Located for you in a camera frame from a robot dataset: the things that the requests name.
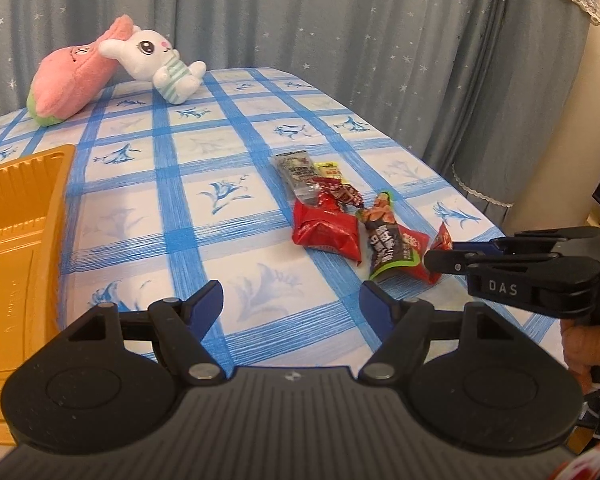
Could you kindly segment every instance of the bunny eye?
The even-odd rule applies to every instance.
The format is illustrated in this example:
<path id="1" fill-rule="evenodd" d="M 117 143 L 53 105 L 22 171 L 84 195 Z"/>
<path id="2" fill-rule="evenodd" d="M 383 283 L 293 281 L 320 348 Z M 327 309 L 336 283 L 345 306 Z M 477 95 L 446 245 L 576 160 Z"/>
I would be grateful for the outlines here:
<path id="1" fill-rule="evenodd" d="M 153 54 L 155 50 L 155 46 L 151 41 L 141 41 L 138 48 L 140 49 L 140 52 L 147 54 L 148 56 Z"/>

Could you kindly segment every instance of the striped shirt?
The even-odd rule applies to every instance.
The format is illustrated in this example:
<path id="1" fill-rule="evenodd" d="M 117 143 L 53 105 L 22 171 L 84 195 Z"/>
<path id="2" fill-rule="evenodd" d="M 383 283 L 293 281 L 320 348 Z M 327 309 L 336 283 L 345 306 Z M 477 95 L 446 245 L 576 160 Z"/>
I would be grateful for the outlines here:
<path id="1" fill-rule="evenodd" d="M 160 92 L 160 95 L 168 102 L 172 102 L 178 97 L 176 83 L 184 76 L 190 75 L 191 72 L 189 71 L 189 67 L 175 56 L 171 58 L 165 67 L 169 73 L 169 82 L 162 88 L 158 88 L 157 91 Z"/>

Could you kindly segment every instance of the wall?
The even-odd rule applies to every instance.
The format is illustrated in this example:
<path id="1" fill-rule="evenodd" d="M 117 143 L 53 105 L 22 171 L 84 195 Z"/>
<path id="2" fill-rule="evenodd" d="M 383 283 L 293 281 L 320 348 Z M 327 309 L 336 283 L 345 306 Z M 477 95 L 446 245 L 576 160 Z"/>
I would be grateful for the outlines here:
<path id="1" fill-rule="evenodd" d="M 581 225 L 600 181 L 600 27 L 591 27 L 571 95 L 507 233 Z"/>

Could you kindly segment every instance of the snack package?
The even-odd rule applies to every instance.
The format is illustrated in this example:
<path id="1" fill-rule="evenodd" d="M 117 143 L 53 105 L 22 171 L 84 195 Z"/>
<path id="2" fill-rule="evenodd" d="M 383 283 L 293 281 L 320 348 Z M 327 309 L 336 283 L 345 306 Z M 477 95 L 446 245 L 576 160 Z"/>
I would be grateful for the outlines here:
<path id="1" fill-rule="evenodd" d="M 315 205 L 320 187 L 312 182 L 312 178 L 320 175 L 309 154 L 305 150 L 280 153 L 272 158 L 272 162 L 296 198 Z"/>
<path id="2" fill-rule="evenodd" d="M 342 173 L 340 173 L 340 168 L 338 167 L 337 162 L 316 162 L 314 164 L 315 170 L 320 174 L 320 176 L 325 176 L 327 178 L 337 178 L 343 184 L 348 184 Z"/>
<path id="3" fill-rule="evenodd" d="M 438 234 L 435 238 L 433 238 L 433 243 L 431 247 L 427 249 L 429 245 L 429 236 L 421 233 L 419 231 L 413 231 L 411 229 L 407 229 L 406 227 L 400 227 L 400 234 L 402 235 L 402 240 L 405 243 L 411 244 L 416 252 L 420 255 L 420 263 L 416 267 L 408 267 L 405 272 L 409 273 L 414 278 L 418 278 L 423 282 L 427 282 L 431 285 L 434 285 L 440 279 L 441 274 L 439 272 L 429 272 L 427 267 L 422 263 L 422 258 L 427 250 L 431 249 L 440 249 L 443 251 L 450 251 L 452 249 L 452 241 L 451 235 L 449 234 L 448 229 L 444 222 L 440 224 L 440 228 L 438 229 Z"/>
<path id="4" fill-rule="evenodd" d="M 318 200 L 323 208 L 296 200 L 291 239 L 297 245 L 340 254 L 360 263 L 358 219 L 340 211 L 338 203 L 328 193 L 320 195 Z"/>
<path id="5" fill-rule="evenodd" d="M 549 480 L 596 480 L 600 478 L 600 444 L 562 465 Z"/>
<path id="6" fill-rule="evenodd" d="M 362 210 L 360 218 L 365 224 L 372 248 L 370 280 L 387 269 L 416 267 L 420 264 L 422 256 L 404 241 L 400 233 L 388 192 L 378 194 L 373 206 Z"/>
<path id="7" fill-rule="evenodd" d="M 362 195 L 360 195 L 360 192 L 351 184 L 344 184 L 337 178 L 327 178 L 323 176 L 314 176 L 310 180 L 343 205 L 352 205 L 357 208 L 361 208 L 365 205 L 362 200 Z"/>

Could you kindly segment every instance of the plush toy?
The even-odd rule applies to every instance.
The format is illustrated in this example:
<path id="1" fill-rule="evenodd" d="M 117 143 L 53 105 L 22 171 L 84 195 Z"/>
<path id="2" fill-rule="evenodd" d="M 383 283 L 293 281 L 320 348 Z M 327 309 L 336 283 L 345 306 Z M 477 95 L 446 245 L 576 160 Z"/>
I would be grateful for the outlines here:
<path id="1" fill-rule="evenodd" d="M 99 49 L 103 56 L 117 59 L 134 79 L 153 82 L 160 95 L 172 105 L 189 99 L 200 87 L 206 72 L 203 61 L 185 65 L 180 53 L 154 30 L 134 27 L 134 34 L 128 40 L 103 41 Z"/>
<path id="2" fill-rule="evenodd" d="M 101 56 L 98 45 L 105 41 L 128 40 L 134 22 L 120 16 L 96 41 L 56 50 L 40 63 L 29 90 L 27 108 L 41 126 L 67 120 L 104 88 L 118 63 Z"/>

